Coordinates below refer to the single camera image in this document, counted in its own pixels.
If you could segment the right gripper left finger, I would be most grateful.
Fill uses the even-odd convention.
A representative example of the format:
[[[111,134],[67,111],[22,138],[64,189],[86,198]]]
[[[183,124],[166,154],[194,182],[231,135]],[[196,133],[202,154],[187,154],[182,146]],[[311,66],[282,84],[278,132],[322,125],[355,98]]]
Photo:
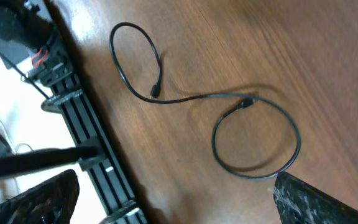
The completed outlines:
[[[68,169],[0,204],[0,224],[70,223],[80,185]]]

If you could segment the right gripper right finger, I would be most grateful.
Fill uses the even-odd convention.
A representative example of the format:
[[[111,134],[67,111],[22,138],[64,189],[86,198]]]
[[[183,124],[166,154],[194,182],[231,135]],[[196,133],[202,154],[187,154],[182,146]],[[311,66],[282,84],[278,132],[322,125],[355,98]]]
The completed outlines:
[[[358,224],[358,210],[287,172],[277,175],[273,199],[282,224]]]

